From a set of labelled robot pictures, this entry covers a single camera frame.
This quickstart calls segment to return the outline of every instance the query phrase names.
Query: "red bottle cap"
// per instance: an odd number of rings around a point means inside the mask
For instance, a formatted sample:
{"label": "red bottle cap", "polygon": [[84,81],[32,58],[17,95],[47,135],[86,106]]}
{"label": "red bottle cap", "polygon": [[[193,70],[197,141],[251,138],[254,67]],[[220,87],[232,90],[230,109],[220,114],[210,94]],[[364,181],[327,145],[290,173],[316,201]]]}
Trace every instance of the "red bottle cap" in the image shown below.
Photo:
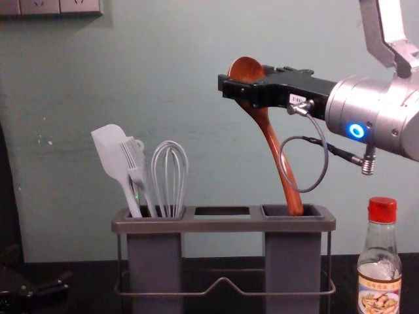
{"label": "red bottle cap", "polygon": [[392,198],[371,198],[368,219],[382,224],[391,224],[397,218],[397,201]]}

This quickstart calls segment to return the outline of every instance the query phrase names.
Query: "whisk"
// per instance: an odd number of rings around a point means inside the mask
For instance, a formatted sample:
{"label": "whisk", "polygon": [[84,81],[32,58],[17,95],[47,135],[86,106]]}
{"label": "whisk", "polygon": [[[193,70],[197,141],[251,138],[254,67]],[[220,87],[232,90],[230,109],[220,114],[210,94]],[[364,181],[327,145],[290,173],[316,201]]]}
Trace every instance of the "whisk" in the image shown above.
{"label": "whisk", "polygon": [[[159,161],[162,162],[161,171],[158,171]],[[178,217],[183,208],[189,179],[189,160],[185,149],[174,141],[165,141],[157,146],[151,160],[151,177],[162,216]]]}

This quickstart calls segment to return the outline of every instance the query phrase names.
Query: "blue led light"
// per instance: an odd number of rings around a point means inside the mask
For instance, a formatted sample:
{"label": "blue led light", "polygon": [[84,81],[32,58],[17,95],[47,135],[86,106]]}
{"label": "blue led light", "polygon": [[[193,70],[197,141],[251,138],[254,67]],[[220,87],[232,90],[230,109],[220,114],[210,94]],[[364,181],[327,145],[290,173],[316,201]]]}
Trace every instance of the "blue led light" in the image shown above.
{"label": "blue led light", "polygon": [[349,126],[350,134],[356,139],[362,139],[365,135],[365,131],[359,124],[351,124]]}

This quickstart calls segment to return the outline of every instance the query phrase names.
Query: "bottle label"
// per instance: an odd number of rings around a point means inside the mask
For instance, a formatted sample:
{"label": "bottle label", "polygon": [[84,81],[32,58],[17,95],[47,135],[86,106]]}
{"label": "bottle label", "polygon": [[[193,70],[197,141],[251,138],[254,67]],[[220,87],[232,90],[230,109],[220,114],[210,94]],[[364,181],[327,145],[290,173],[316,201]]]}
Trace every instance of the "bottle label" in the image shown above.
{"label": "bottle label", "polygon": [[385,281],[358,274],[358,311],[361,314],[399,314],[401,277]]}

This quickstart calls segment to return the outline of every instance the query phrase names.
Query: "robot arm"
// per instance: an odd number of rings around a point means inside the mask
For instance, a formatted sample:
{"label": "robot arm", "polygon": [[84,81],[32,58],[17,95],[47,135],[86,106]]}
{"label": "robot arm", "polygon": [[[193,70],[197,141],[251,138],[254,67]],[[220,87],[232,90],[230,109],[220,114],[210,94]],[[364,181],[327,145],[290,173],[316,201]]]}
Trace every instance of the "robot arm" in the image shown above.
{"label": "robot arm", "polygon": [[391,83],[352,76],[338,83],[312,77],[311,70],[265,66],[251,83],[219,75],[223,97],[254,107],[292,108],[299,103],[333,133],[365,143],[362,173],[372,175],[375,148],[419,161],[419,49],[406,39],[399,0],[359,1],[368,51],[395,67]]}

